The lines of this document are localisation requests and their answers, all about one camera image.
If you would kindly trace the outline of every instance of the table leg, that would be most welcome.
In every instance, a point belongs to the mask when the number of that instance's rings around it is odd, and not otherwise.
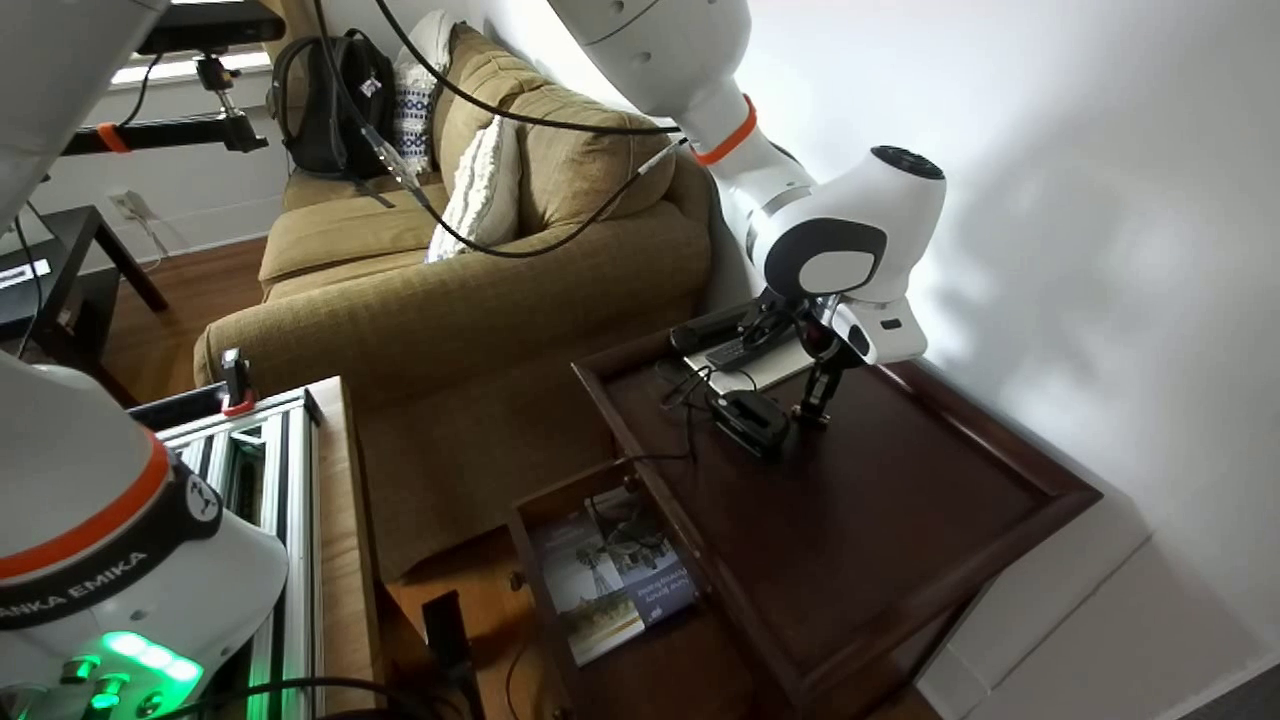
[[[138,269],[131,253],[119,245],[119,236],[112,233],[112,225],[104,225],[104,217],[91,208],[95,227],[91,240],[112,258],[112,263],[119,269],[119,277],[138,289],[138,296],[147,301],[152,311],[168,311],[168,301],[160,296],[160,289],[147,280],[146,269]]]

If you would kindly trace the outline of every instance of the cable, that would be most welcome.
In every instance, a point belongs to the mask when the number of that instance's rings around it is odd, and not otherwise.
[[[163,59],[163,54],[157,54],[152,66],[146,70],[146,84],[138,87],[131,114],[117,128],[127,128],[138,122],[138,114],[146,108],[147,87],[152,87],[152,71],[160,59]]]
[[[387,19],[387,29],[400,37],[400,43],[409,47],[409,56],[418,66],[425,66],[427,78],[437,78],[439,87],[449,87],[452,96],[494,114],[494,118],[510,118],[510,122],[520,122],[520,124],[546,124],[546,128],[565,128],[565,133],[600,133],[600,138],[674,138],[679,133],[678,124],[651,124],[651,128],[622,128],[622,124],[573,124],[573,122],[547,122],[547,118],[525,118],[525,114],[510,114],[510,108],[497,108],[474,91],[464,91],[462,84],[452,84],[418,43],[411,37],[405,33],[405,24],[397,19],[397,13],[387,10],[387,0],[375,0],[381,17]]]
[[[532,259],[532,258],[553,258],[559,253],[565,245],[573,245],[576,236],[585,236],[606,213],[613,213],[613,204],[661,162],[669,156],[678,145],[669,145],[666,153],[657,153],[650,165],[641,165],[587,222],[579,222],[573,233],[565,233],[556,245],[546,245],[546,248],[529,248],[529,253],[505,253],[505,248],[490,248],[490,245],[476,245],[467,240],[462,227],[452,227],[444,222],[439,208],[432,208],[432,199],[425,198],[419,184],[405,184],[409,198],[449,233],[458,236],[467,253],[482,253],[482,258],[497,258],[497,259]]]
[[[352,680],[352,675],[294,675],[294,680],[275,680],[275,686],[251,686],[251,690],[245,690],[245,693],[198,701],[198,705],[175,710],[175,713],[163,713],[163,716],[157,716],[157,720],[206,716],[206,713],[215,713],[215,710],[226,710],[226,705],[240,705],[240,701],[251,701],[251,696],[268,696],[268,693],[308,693],[308,690],[362,690],[362,693],[371,693],[371,696],[391,701],[391,710],[400,705],[400,713],[409,713],[409,716],[418,716],[418,720],[437,720],[437,713],[419,710],[411,696],[391,693],[387,686]]]
[[[397,17],[381,3],[381,13],[387,17],[387,24],[397,29],[397,37],[411,47],[411,40],[405,37],[405,29],[397,24]],[[325,54],[325,66],[329,66],[329,78],[338,84],[338,96],[346,106],[346,114],[362,124],[362,138],[369,142],[369,150],[385,162],[385,168],[397,175],[397,184],[437,222],[437,227],[444,227],[452,240],[462,240],[467,253],[482,253],[482,258],[494,258],[494,259],[532,259],[532,258],[553,258],[559,253],[565,245],[573,245],[576,236],[585,236],[606,213],[613,213],[613,204],[646,175],[651,173],[669,153],[685,150],[685,138],[679,145],[666,145],[657,156],[650,156],[587,222],[579,222],[573,233],[565,233],[556,245],[546,245],[546,248],[529,248],[529,253],[505,253],[505,248],[490,248],[490,245],[476,245],[474,236],[464,236],[462,227],[452,227],[444,222],[444,213],[427,199],[427,193],[419,187],[418,173],[409,173],[405,156],[363,122],[363,114],[355,108],[355,99],[348,96],[348,84],[346,84],[346,71],[338,70],[329,43],[329,37],[321,37],[321,54]],[[497,118],[510,118],[510,122],[525,122],[525,124],[546,124],[541,118],[517,118],[517,114],[505,114],[505,108],[494,108]]]

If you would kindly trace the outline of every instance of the dark wooden table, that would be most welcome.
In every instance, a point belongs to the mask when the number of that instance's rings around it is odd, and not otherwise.
[[[703,583],[689,621],[703,641],[674,627],[600,669],[559,665],[587,716],[860,716],[999,567],[1096,501],[922,364],[847,373],[833,428],[780,462],[747,457],[674,391],[685,369],[666,335],[576,373]],[[795,395],[801,379],[774,388],[780,409]],[[585,498],[576,484],[600,471],[525,506],[525,521]]]
[[[47,259],[47,277],[42,277],[42,283],[17,283],[0,294],[0,342],[30,335],[30,345],[42,350],[42,359],[71,364],[95,378],[119,404],[131,404],[127,388],[100,364],[117,309],[117,271],[146,296],[152,311],[163,311],[168,301],[95,208],[47,213],[43,225],[54,240],[32,245],[32,258]],[[91,245],[104,248],[112,269],[81,277]],[[0,259],[0,269],[12,263],[26,263],[26,253],[9,253]]]

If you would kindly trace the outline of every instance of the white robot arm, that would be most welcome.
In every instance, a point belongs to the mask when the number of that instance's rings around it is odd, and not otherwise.
[[[907,150],[816,184],[762,128],[733,71],[747,47],[743,0],[553,0],[594,66],[650,118],[674,118],[728,199],[747,208],[741,253],[805,301],[866,364],[926,353],[907,277],[940,222],[944,173]]]
[[[0,225],[163,3],[6,0]],[[172,713],[284,588],[284,544],[69,369],[0,357],[0,498],[0,716]]]

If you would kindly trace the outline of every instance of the couch cushion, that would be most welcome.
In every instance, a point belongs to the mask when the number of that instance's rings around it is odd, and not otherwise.
[[[268,301],[302,296],[302,294],[329,294],[329,289],[362,280],[362,277],[385,277],[385,271],[419,269],[419,263],[425,263],[425,253],[363,258],[363,259],[352,259],[352,263],[332,263],[332,269],[317,269],[317,271],[305,271],[305,277],[275,280],[268,289]]]
[[[458,165],[452,198],[444,208],[444,225],[462,233],[467,245],[510,245],[517,236],[520,213],[520,156],[517,156],[520,124],[497,118],[483,133],[474,138],[464,162]],[[452,259],[464,245],[437,225],[427,263]]]
[[[371,259],[387,253],[425,253],[432,222],[409,193],[348,198],[275,217],[259,263],[259,283],[321,271],[332,263]]]
[[[646,128],[650,122],[635,114],[606,108],[579,91],[570,91],[541,78],[532,66],[500,47],[497,40],[462,24],[452,33],[452,66],[449,80],[464,91],[511,108],[520,118],[573,122],[594,128]],[[490,124],[490,114],[444,91],[432,118],[437,128],[437,162],[444,181],[458,173],[462,153],[474,133]],[[657,156],[669,138],[609,138],[609,133],[570,133],[525,124],[525,198],[520,198],[520,236],[553,225],[579,225],[600,204],[613,199],[617,187],[634,181],[650,156]],[[669,184],[678,165],[657,165],[646,181],[635,181],[609,217],[635,217],[651,208]]]
[[[449,80],[467,96],[505,108],[511,96],[546,87],[547,80],[532,71],[511,54],[497,47],[467,24],[452,29]],[[444,184],[452,184],[458,165],[474,138],[494,122],[490,108],[467,106],[458,91],[439,91],[432,108],[432,145]]]

